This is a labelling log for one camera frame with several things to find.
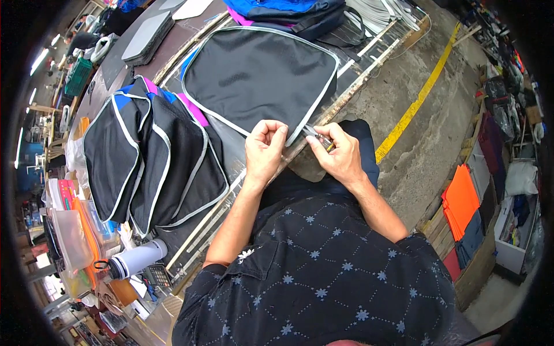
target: backpack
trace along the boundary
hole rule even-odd
[[[362,16],[346,5],[345,0],[224,0],[229,14],[240,25],[264,27],[287,32],[308,41],[317,40],[335,47],[351,48],[360,45],[366,37]],[[345,20],[344,12],[355,15],[360,22],[358,37],[344,40],[325,34],[339,27]],[[355,61],[360,57],[343,51]]]

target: hand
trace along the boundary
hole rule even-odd
[[[288,127],[277,120],[261,120],[246,138],[245,184],[263,191],[279,163],[286,141]]]
[[[346,133],[336,122],[325,126],[315,126],[314,130],[332,139],[336,147],[327,153],[317,138],[306,137],[306,141],[324,170],[349,190],[356,183],[367,179],[366,172],[362,170],[358,139]]]

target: black shirt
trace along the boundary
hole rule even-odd
[[[67,56],[72,55],[75,48],[85,50],[94,47],[99,39],[100,37],[95,34],[86,32],[76,33],[69,43]]]
[[[392,243],[360,207],[323,195],[261,211],[252,245],[187,288],[173,345],[431,345],[454,289],[422,234]]]

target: calculator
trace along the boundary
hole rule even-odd
[[[153,286],[172,287],[166,268],[160,264],[153,264],[145,268],[144,274]]]

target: yellow floor line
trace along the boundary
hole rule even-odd
[[[433,88],[433,85],[435,85],[435,82],[439,78],[440,72],[443,70],[444,64],[446,64],[448,56],[452,51],[452,44],[455,41],[456,34],[458,33],[459,29],[460,23],[456,24],[456,27],[454,28],[454,31],[450,36],[450,40],[448,40],[448,44],[446,48],[444,48],[443,55],[440,57],[439,62],[433,69],[431,76],[429,76],[429,79],[427,79],[427,81],[423,85],[423,88],[419,91],[417,100],[415,100],[415,102],[410,105],[410,107],[408,108],[406,113],[404,113],[400,121],[398,121],[394,129],[388,134],[387,138],[385,138],[385,140],[383,141],[383,143],[381,143],[377,150],[375,150],[375,159],[377,160],[377,163],[379,163],[383,159],[383,157],[391,150],[392,146],[400,138],[402,132],[404,132],[406,127],[408,127],[408,124],[416,115],[417,111],[423,104],[423,101],[425,101],[427,95],[429,95],[429,93],[431,92],[431,88]]]
[[[140,318],[139,316],[136,316],[135,319],[138,319],[138,320],[140,321],[140,323],[144,324],[144,326],[146,327],[146,329],[148,329],[148,331],[149,331],[150,333],[154,334],[154,336],[155,336],[156,338],[160,339],[160,341],[161,341],[164,345],[166,344],[166,342],[163,341],[163,339],[160,338],[160,336],[159,336],[158,334],[154,333],[154,331],[151,330],[150,327],[146,325],[146,323],[142,320],[142,318]]]

